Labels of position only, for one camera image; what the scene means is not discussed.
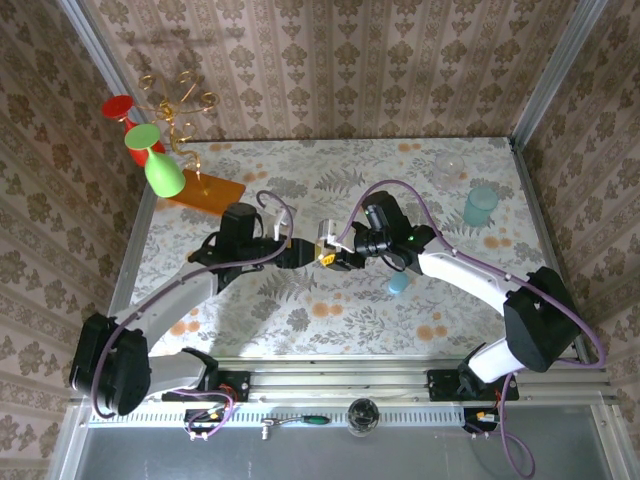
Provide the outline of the floral table cover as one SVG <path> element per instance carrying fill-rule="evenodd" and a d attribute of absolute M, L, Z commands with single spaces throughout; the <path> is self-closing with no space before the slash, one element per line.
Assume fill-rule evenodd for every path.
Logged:
<path fill-rule="evenodd" d="M 357 199 L 383 182 L 413 224 L 434 219 L 464 252 L 525 277 L 545 264 L 514 157 L 506 139 L 300 140 L 198 143 L 203 170 L 242 183 L 253 203 L 266 189 L 296 209 L 295 233 L 314 240 L 320 221 L 344 220 Z M 435 157 L 460 155 L 454 187 L 432 181 Z M 467 225 L 469 192 L 499 197 L 487 223 Z M 235 280 L 193 308 L 155 344 L 153 354 L 185 347 L 215 357 L 268 355 L 429 355 L 462 357 L 504 334 L 500 315 L 443 281 L 412 276 L 392 295 L 380 260 L 363 270 L 267 267 Z"/>

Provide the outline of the green plastic goblet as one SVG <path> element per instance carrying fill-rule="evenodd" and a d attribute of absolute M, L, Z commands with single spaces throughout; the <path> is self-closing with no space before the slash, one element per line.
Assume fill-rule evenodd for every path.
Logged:
<path fill-rule="evenodd" d="M 148 123 L 137 125 L 129 130 L 124 137 L 124 142 L 131 150 L 147 152 L 144 165 L 147 182 L 158 197 L 171 198 L 184 189 L 186 178 L 169 155 L 153 149 L 159 139 L 159 128 L 153 123 Z"/>

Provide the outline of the teal textured plastic cup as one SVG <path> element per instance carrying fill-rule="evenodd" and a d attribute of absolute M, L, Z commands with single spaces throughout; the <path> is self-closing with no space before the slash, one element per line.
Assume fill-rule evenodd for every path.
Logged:
<path fill-rule="evenodd" d="M 465 203 L 464 222 L 472 227 L 485 225 L 498 202 L 498 195 L 490 187 L 475 187 L 469 192 Z"/>

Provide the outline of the round black lens dome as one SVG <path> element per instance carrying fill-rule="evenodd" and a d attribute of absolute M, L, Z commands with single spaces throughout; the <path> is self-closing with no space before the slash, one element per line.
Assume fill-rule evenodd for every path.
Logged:
<path fill-rule="evenodd" d="M 356 437 L 363 438 L 372 433 L 379 420 L 379 409 L 371 399 L 357 399 L 348 408 L 347 428 Z"/>

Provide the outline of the red plastic goblet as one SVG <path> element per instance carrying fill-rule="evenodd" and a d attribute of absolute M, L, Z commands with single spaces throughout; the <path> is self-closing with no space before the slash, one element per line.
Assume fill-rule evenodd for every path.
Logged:
<path fill-rule="evenodd" d="M 124 126 L 124 134 L 137 126 L 129 118 L 129 112 L 134 107 L 134 100 L 130 95 L 116 95 L 109 98 L 102 105 L 102 114 L 111 120 L 115 120 Z M 146 150 L 129 150 L 131 157 L 139 167 L 144 167 L 148 158 Z"/>

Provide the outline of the grey metal panel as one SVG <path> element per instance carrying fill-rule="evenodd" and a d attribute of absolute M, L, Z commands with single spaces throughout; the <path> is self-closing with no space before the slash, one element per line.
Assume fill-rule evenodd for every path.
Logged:
<path fill-rule="evenodd" d="M 342 417 L 326 426 L 289 424 L 268 434 L 258 411 L 239 412 L 208 440 L 150 421 L 95 423 L 69 414 L 46 480 L 640 480 L 618 409 L 508 410 L 509 440 L 421 423 L 397 411 L 369 435 Z"/>

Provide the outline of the aluminium side rail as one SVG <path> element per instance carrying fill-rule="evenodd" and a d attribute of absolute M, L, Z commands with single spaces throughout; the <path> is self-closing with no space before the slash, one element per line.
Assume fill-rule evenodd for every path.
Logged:
<path fill-rule="evenodd" d="M 144 188 L 130 232 L 129 242 L 107 314 L 96 312 L 91 315 L 85 321 L 91 327 L 102 327 L 110 317 L 129 307 L 156 202 L 157 196 L 147 185 Z"/>
<path fill-rule="evenodd" d="M 561 279 L 565 283 L 565 286 L 568 286 L 567 281 L 564 279 L 561 273 L 560 264 L 556 258 L 543 212 L 521 150 L 518 148 L 514 140 L 508 139 L 508 143 L 514 157 L 514 163 L 518 171 L 521 186 L 527 200 L 529 211 L 531 213 L 533 224 L 539 239 L 540 249 L 542 251 L 546 265 L 554 269 L 561 276 Z M 590 362 L 590 354 L 582 335 L 579 335 L 574 340 L 572 349 L 573 353 L 569 357 L 564 358 L 565 362 L 579 362 L 583 364 L 587 364 Z"/>

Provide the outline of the aluminium front rail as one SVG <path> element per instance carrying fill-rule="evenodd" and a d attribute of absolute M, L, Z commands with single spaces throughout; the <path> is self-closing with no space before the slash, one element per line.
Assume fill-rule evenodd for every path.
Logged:
<path fill-rule="evenodd" d="M 130 386 L 144 399 L 161 398 L 163 393 L 183 387 L 197 387 L 204 376 L 218 370 L 249 371 L 251 387 L 244 403 L 268 405 L 337 406 L 360 397 L 382 405 L 427 403 L 492 404 L 506 397 L 507 385 L 495 401 L 432 402 L 427 387 L 427 371 L 455 369 L 453 360 L 420 358 L 359 359 L 243 359 L 227 358 L 214 364 L 188 353 L 150 359 L 150 386 L 140 385 L 135 373 Z M 602 370 L 553 367 L 545 373 L 523 371 L 513 377 L 521 401 L 530 405 L 611 404 L 614 388 Z"/>

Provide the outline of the green handled ratchet tool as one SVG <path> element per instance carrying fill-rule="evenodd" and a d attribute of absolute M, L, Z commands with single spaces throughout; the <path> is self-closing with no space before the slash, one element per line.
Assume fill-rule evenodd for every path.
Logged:
<path fill-rule="evenodd" d="M 270 430 L 272 428 L 289 423 L 301 423 L 313 426 L 321 426 L 330 424 L 331 419 L 327 416 L 321 415 L 299 415 L 282 419 L 278 419 L 275 417 L 263 418 L 261 421 L 261 439 L 263 441 L 268 440 Z"/>

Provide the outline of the black wired connector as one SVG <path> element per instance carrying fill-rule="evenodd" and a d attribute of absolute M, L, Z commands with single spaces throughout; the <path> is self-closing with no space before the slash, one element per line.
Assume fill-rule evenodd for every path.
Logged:
<path fill-rule="evenodd" d="M 463 429 L 470 434 L 494 432 L 500 423 L 496 409 L 465 408 Z"/>
<path fill-rule="evenodd" d="M 223 420 L 226 411 L 222 407 L 187 409 L 184 413 L 184 430 L 189 435 L 209 435 Z"/>

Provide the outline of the aluminium frame post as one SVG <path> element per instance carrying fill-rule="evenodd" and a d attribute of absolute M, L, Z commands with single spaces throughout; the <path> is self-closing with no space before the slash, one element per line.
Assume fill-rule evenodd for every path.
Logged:
<path fill-rule="evenodd" d="M 139 89 L 127 79 L 124 68 L 118 65 L 83 0 L 57 0 L 57 2 L 99 70 L 110 91 L 109 97 L 126 95 L 132 98 L 131 108 L 127 112 L 108 116 L 108 119 L 125 124 L 124 117 L 127 116 L 133 123 L 150 123 L 140 108 L 142 102 L 138 99 Z"/>
<path fill-rule="evenodd" d="M 522 150 L 531 139 L 607 3 L 579 0 L 511 135 L 516 149 Z"/>

